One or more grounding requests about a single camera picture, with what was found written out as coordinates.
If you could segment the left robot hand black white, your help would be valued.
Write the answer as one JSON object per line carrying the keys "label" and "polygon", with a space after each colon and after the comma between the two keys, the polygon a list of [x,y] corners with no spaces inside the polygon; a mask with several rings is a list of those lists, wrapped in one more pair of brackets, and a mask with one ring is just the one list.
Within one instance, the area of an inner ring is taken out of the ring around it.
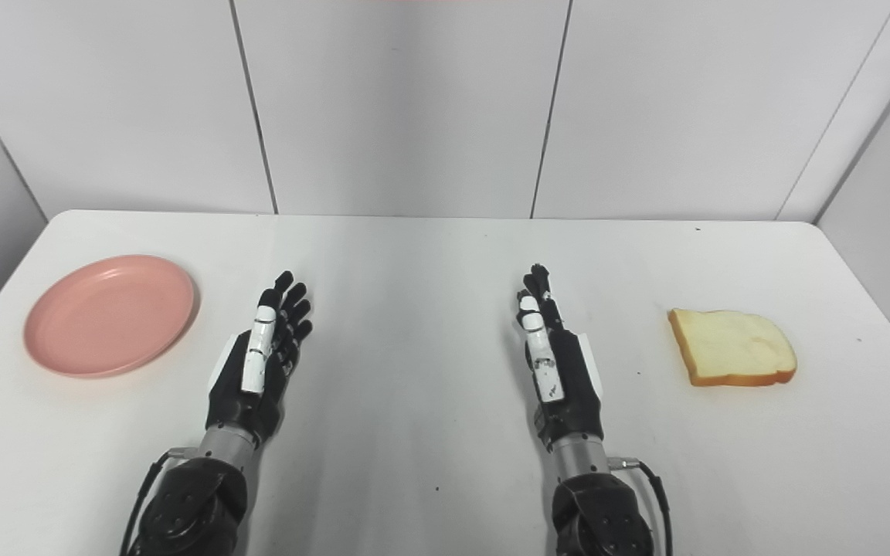
{"label": "left robot hand black white", "polygon": [[207,429],[238,429],[262,446],[281,426],[287,384],[314,330],[307,286],[290,270],[259,297],[250,328],[225,348],[209,391]]}

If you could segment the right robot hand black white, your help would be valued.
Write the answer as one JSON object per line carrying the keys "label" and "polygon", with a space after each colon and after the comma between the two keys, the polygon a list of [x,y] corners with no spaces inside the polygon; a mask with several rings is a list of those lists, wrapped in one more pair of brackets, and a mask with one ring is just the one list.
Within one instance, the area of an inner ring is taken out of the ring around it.
{"label": "right robot hand black white", "polygon": [[517,293],[516,323],[524,334],[524,355],[538,399],[534,422],[548,451],[566,437],[604,439],[601,400],[587,366],[582,337],[564,324],[550,285],[550,273],[535,263]]}

